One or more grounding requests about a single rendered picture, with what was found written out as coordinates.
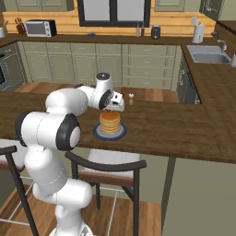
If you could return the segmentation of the dark dishwasher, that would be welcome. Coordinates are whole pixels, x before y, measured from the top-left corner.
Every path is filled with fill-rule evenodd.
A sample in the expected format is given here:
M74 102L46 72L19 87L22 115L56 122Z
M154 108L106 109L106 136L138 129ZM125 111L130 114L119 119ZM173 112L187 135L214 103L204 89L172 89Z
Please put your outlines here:
M177 83L177 93L180 103L200 104L195 83L184 56L181 58L180 72Z

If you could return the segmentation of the grey steel sink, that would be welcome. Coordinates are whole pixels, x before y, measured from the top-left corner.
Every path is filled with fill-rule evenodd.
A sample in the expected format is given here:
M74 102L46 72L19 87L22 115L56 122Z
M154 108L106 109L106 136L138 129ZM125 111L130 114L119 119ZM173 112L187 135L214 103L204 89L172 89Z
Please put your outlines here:
M195 63L229 64L230 57L219 46L188 45L187 49Z

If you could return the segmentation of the green wall cupboard run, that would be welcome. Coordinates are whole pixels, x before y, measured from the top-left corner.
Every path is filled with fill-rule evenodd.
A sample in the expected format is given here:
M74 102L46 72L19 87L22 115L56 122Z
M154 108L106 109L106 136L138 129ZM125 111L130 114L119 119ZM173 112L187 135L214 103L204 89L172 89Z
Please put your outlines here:
M74 0L0 0L0 12L63 12L74 9Z

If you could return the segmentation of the brown knife block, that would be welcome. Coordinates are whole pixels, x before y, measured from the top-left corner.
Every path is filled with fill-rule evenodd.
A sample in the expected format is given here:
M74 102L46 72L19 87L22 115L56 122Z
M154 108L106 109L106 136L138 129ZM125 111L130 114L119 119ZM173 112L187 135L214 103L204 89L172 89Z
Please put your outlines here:
M25 29L25 26L24 26L22 20L20 18L16 18L15 22L16 22L16 28L18 30L18 33L20 35L26 35L27 32L26 32L26 29Z

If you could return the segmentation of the white paper towel roll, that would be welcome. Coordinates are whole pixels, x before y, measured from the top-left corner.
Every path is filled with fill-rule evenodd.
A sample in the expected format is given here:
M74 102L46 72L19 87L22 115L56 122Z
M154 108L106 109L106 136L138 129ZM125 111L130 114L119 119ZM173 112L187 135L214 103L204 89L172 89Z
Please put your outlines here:
M192 42L201 43L203 41L204 34L205 34L205 26L201 22L199 22L197 25L195 25Z

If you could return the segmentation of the dark built-in oven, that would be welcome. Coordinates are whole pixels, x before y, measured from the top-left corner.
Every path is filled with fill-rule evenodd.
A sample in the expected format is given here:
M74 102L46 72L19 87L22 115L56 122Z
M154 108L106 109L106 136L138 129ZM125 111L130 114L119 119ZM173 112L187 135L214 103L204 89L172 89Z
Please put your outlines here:
M0 53L6 65L6 72L12 89L17 89L25 83L23 65L19 54L18 44L16 42L0 48Z

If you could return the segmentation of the black toaster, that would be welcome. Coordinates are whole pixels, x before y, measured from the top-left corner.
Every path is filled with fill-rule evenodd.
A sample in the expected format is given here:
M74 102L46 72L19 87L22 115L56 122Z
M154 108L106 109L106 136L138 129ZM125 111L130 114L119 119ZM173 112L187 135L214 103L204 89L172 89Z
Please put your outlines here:
M153 25L151 29L151 38L157 40L160 38L160 25Z

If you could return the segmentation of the blue round plate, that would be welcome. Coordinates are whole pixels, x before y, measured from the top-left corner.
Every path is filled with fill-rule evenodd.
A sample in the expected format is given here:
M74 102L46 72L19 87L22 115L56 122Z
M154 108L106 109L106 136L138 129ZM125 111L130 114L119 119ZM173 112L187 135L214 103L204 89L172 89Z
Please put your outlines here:
M127 128L124 124L121 124L120 130L116 134L113 134L113 135L108 135L108 134L102 133L102 131L100 130L99 124L96 124L93 129L94 136L97 137L99 140L103 140L103 141L118 140L118 139L124 137L126 135L126 132L127 132Z

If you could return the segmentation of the white pot with tools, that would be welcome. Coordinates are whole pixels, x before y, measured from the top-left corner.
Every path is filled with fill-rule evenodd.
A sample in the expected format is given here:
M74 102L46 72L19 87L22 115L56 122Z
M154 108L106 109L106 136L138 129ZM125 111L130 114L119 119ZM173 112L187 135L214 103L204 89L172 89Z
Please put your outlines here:
M4 38L5 35L5 27L8 23L8 20L5 20L4 22L0 23L0 38Z

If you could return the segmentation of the green base cupboard run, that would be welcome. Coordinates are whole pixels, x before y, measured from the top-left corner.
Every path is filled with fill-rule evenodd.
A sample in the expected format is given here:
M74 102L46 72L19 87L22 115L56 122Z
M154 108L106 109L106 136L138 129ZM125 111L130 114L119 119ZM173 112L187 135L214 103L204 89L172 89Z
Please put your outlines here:
M176 45L21 41L30 82L94 85L111 75L115 87L176 90L182 50Z

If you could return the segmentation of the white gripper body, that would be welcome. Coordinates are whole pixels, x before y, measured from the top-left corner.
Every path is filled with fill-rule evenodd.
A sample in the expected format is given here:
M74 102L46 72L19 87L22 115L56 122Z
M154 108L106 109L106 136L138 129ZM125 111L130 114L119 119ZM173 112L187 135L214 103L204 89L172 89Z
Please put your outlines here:
M124 100L121 100L117 104L113 104L112 102L106 107L106 110L123 112L124 111Z

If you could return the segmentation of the dark framed window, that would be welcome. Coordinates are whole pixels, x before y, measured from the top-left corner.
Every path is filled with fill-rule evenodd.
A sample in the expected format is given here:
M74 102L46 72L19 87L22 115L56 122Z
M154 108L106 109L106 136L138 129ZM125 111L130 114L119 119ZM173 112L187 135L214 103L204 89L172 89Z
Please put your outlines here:
M77 0L80 27L149 27L151 0Z

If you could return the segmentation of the silver toaster oven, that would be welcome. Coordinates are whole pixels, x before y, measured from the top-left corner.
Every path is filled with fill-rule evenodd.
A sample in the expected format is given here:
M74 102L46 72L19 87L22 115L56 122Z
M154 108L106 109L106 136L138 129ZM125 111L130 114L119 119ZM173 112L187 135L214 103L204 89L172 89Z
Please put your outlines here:
M57 34L55 21L52 19L31 19L25 22L26 32L29 37L51 38Z

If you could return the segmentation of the stack of golden pancakes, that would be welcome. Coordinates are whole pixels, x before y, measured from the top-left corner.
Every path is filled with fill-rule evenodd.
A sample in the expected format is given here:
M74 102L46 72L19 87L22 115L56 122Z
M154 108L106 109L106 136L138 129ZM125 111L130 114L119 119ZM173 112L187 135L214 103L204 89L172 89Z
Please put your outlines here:
M107 135L114 135L120 131L121 116L118 112L102 112L100 114L100 130Z

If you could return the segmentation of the green single wall cupboard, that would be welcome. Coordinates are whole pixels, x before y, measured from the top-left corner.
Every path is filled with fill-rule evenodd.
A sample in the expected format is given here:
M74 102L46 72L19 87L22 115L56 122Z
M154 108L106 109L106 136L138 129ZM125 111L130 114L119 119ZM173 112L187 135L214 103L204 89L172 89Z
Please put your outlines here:
M185 0L155 0L155 10L160 12L182 12Z

